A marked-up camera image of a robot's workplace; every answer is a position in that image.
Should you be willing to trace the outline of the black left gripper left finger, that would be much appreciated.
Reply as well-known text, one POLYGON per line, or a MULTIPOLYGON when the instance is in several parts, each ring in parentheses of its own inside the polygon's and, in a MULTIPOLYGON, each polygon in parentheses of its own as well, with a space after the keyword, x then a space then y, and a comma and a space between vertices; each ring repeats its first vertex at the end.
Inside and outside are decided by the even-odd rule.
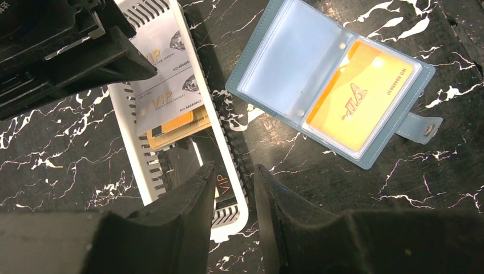
POLYGON ((112 211, 1 213, 2 273, 204 273, 215 204, 208 162, 123 217, 112 211))

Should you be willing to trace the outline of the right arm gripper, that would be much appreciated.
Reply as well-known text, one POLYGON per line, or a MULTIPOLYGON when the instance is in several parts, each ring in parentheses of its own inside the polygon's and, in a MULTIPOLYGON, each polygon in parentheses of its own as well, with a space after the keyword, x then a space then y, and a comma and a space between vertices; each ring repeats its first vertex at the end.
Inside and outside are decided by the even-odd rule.
POLYGON ((157 69, 114 1, 1 2, 1 120, 157 69))

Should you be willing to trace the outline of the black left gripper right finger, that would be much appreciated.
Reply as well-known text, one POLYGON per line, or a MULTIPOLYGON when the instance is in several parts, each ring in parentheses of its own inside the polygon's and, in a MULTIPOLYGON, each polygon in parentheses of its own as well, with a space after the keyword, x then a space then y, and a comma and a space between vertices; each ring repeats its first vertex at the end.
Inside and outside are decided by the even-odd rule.
POLYGON ((482 273, 483 215, 452 209, 325 211, 255 168, 266 273, 482 273))

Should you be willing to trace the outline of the white plastic basket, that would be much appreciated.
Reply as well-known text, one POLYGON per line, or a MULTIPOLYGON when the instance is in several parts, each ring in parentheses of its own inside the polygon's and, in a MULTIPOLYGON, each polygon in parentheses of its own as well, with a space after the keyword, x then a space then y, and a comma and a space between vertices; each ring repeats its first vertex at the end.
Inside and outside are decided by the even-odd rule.
POLYGON ((178 1, 118 1, 136 30, 131 43, 154 77, 109 85, 111 101, 144 205, 215 164, 211 239, 227 241, 248 220, 239 172, 178 1))

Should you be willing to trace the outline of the orange credit card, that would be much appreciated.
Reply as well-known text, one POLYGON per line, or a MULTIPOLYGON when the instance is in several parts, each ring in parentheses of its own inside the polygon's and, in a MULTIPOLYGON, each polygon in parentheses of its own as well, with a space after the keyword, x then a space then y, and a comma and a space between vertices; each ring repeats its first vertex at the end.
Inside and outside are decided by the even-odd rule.
POLYGON ((305 123, 318 136, 359 158, 421 66, 355 41, 305 123))

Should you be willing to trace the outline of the blue leather card holder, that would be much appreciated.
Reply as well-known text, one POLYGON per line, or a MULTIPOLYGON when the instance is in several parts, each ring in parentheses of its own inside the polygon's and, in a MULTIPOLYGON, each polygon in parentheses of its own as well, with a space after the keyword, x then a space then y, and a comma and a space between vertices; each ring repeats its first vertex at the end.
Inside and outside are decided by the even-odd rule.
POLYGON ((426 144, 442 118, 411 108, 435 68, 380 42, 350 31, 304 1, 270 1, 232 71, 226 89, 282 120, 362 169, 372 167, 393 135, 426 144), (355 41, 363 41, 421 66, 359 158, 318 136, 305 120, 355 41))

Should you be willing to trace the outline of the white credit card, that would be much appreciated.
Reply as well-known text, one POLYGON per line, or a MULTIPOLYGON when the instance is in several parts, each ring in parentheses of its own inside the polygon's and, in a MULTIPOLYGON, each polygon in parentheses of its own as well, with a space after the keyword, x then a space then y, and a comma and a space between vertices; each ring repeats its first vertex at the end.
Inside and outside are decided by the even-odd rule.
POLYGON ((191 67, 161 82, 158 77, 131 83, 135 95, 136 133, 169 122, 203 105, 191 67))
POLYGON ((131 42, 157 69, 154 77, 135 82, 142 91, 153 88, 191 66, 172 12, 163 13, 142 25, 131 42))

